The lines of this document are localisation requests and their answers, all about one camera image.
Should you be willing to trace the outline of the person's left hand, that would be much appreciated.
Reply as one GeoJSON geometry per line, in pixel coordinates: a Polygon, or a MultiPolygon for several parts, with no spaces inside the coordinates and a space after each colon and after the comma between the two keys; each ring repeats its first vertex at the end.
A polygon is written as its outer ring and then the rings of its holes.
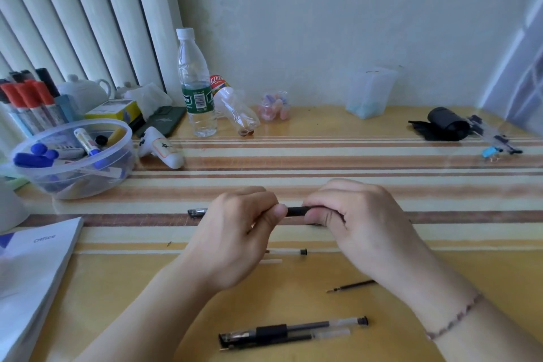
{"type": "Polygon", "coordinates": [[[182,268],[194,273],[201,290],[216,294],[232,288],[254,270],[268,243],[252,244],[250,231],[256,219],[276,204],[273,192],[256,186],[212,201],[181,255],[182,268]]]}

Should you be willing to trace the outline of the person's left forearm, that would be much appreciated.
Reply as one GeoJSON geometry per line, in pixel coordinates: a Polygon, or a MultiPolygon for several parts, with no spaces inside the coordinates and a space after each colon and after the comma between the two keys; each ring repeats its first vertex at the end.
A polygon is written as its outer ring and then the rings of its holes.
{"type": "Polygon", "coordinates": [[[241,278],[233,267],[207,268],[182,255],[160,270],[74,362],[171,362],[200,311],[241,278]]]}

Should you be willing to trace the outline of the person's right forearm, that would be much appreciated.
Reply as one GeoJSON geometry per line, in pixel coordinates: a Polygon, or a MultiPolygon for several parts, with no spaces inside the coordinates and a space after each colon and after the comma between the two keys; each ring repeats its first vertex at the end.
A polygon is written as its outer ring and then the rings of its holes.
{"type": "Polygon", "coordinates": [[[417,266],[393,282],[446,362],[543,362],[543,345],[448,265],[417,266]]]}

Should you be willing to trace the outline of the black thin pen refill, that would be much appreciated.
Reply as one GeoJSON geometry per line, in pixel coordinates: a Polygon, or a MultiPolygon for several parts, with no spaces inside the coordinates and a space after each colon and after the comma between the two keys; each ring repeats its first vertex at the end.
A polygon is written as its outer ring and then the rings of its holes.
{"type": "Polygon", "coordinates": [[[339,286],[339,287],[335,287],[335,288],[326,290],[326,293],[329,294],[329,293],[334,293],[334,292],[357,289],[357,288],[361,288],[363,286],[373,285],[373,284],[376,284],[376,283],[377,282],[375,280],[369,279],[369,280],[362,281],[362,282],[357,282],[357,283],[352,283],[352,284],[347,284],[347,285],[342,285],[342,286],[339,286]]]}

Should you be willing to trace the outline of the black grip clear gel pen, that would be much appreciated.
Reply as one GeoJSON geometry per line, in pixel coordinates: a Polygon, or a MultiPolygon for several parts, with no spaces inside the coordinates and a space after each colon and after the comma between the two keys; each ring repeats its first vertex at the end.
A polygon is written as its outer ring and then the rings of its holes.
{"type": "Polygon", "coordinates": [[[341,318],[305,324],[257,326],[240,331],[220,333],[218,334],[218,340],[223,348],[228,348],[249,344],[266,344],[274,340],[294,337],[298,333],[324,333],[329,330],[337,330],[338,328],[348,329],[352,326],[368,327],[369,320],[366,316],[363,316],[360,318],[341,318]]]}

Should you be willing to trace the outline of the clear gel pen without grip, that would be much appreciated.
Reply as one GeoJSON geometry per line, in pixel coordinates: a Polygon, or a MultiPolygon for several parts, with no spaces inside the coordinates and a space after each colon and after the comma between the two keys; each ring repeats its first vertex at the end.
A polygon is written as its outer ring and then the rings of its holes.
{"type": "Polygon", "coordinates": [[[305,334],[299,334],[294,336],[286,336],[284,338],[274,338],[268,340],[261,340],[256,342],[248,342],[245,344],[226,345],[220,348],[220,351],[241,351],[252,348],[268,347],[274,345],[283,345],[295,342],[306,342],[312,340],[324,340],[339,338],[344,336],[350,336],[351,331],[348,328],[345,329],[333,329],[328,331],[309,331],[305,334]]]}

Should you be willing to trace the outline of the clear bottle red label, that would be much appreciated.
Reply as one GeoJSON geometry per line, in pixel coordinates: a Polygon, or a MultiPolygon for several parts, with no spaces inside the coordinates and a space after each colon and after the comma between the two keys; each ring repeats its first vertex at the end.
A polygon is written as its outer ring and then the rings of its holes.
{"type": "Polygon", "coordinates": [[[216,111],[231,122],[240,136],[254,134],[254,130],[260,126],[260,119],[244,102],[240,93],[234,90],[221,75],[211,75],[210,85],[216,111]]]}

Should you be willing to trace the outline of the white handheld device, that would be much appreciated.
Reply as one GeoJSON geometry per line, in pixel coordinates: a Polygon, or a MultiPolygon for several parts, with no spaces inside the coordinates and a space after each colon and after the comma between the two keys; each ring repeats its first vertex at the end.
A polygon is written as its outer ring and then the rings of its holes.
{"type": "Polygon", "coordinates": [[[180,169],[185,163],[182,154],[153,126],[143,132],[139,140],[137,155],[139,158],[153,155],[170,169],[180,169]]]}

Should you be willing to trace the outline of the dark green phone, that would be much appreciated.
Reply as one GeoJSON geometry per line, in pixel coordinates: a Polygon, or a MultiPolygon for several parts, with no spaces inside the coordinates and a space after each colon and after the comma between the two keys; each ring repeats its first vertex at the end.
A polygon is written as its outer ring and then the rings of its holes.
{"type": "Polygon", "coordinates": [[[165,138],[172,136],[177,126],[186,114],[185,107],[162,106],[145,122],[138,122],[132,129],[133,135],[141,138],[145,130],[155,127],[165,138]]]}

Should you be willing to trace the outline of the bundle of clear pens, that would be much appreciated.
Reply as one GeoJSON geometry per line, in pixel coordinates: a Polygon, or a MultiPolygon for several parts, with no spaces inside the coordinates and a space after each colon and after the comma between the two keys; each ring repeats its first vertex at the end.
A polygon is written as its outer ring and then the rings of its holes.
{"type": "Polygon", "coordinates": [[[468,117],[467,122],[471,126],[471,132],[479,136],[483,141],[489,144],[488,147],[494,146],[502,150],[501,154],[523,154],[523,151],[511,145],[510,140],[506,135],[502,134],[496,128],[488,125],[478,115],[473,114],[468,117]]]}

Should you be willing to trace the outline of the yellow white box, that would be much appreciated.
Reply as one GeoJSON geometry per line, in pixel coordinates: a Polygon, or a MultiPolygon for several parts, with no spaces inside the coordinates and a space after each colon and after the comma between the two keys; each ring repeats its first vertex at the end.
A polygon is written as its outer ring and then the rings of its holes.
{"type": "Polygon", "coordinates": [[[85,119],[111,118],[126,124],[131,124],[141,116],[137,102],[125,99],[108,100],[84,114],[85,119]]]}

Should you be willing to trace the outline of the white marker with blue label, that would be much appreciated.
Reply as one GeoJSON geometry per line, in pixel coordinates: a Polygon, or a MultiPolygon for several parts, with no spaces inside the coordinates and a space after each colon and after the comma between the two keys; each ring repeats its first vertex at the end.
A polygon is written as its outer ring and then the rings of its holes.
{"type": "Polygon", "coordinates": [[[83,147],[86,154],[91,157],[102,152],[98,147],[97,143],[91,138],[91,135],[87,132],[85,128],[77,128],[73,132],[75,138],[83,147]]]}

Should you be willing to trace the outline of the white teapot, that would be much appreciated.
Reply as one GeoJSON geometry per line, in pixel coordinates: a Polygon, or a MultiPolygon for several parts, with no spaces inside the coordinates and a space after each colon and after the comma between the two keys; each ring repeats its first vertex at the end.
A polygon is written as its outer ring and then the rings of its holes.
{"type": "Polygon", "coordinates": [[[65,82],[57,84],[57,90],[68,96],[74,111],[82,117],[114,97],[108,81],[81,79],[75,74],[67,75],[65,82]]]}

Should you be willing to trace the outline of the blue capped marker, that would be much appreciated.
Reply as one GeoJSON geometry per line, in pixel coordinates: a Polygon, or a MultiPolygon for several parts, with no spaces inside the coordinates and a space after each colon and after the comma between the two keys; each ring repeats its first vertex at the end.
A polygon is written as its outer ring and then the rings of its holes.
{"type": "Polygon", "coordinates": [[[24,168],[47,168],[52,167],[59,159],[57,150],[49,149],[41,143],[36,143],[31,146],[30,153],[18,152],[12,162],[16,167],[24,168]]]}

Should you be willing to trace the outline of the stack of white paper booklets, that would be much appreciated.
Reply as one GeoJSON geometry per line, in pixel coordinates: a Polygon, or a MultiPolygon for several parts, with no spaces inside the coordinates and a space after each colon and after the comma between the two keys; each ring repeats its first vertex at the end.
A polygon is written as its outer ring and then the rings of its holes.
{"type": "Polygon", "coordinates": [[[29,362],[83,224],[0,235],[0,362],[29,362]]]}

